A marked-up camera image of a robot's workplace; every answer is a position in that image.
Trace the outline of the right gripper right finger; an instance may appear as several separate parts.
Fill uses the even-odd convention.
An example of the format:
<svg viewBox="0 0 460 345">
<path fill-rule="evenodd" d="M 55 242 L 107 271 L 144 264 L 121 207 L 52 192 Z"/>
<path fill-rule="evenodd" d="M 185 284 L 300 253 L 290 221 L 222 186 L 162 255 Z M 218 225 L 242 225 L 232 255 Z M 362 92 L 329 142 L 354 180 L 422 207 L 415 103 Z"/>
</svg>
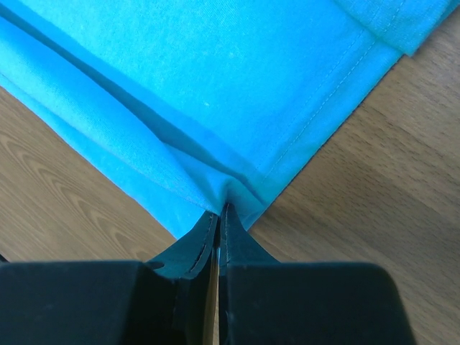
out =
<svg viewBox="0 0 460 345">
<path fill-rule="evenodd" d="M 366 262 L 279 262 L 244 230 L 235 207 L 220 218 L 221 344 L 414 344 L 397 287 Z"/>
</svg>

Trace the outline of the turquoise t shirt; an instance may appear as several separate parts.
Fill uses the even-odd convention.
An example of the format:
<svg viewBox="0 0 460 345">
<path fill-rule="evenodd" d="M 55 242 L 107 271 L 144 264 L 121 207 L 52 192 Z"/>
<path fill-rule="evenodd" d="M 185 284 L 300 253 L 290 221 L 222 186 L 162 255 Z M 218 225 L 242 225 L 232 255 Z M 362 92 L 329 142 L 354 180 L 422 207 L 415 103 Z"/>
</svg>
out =
<svg viewBox="0 0 460 345">
<path fill-rule="evenodd" d="M 1 85 L 175 238 L 250 227 L 457 1 L 3 1 Z"/>
</svg>

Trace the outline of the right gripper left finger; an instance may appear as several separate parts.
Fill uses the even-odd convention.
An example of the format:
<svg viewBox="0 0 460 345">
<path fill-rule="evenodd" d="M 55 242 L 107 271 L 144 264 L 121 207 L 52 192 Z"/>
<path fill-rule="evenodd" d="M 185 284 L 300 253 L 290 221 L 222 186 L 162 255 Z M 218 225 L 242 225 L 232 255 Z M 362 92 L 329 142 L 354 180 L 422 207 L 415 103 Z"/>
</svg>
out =
<svg viewBox="0 0 460 345">
<path fill-rule="evenodd" d="M 211 344 L 218 216 L 146 261 L 1 262 L 3 344 Z"/>
</svg>

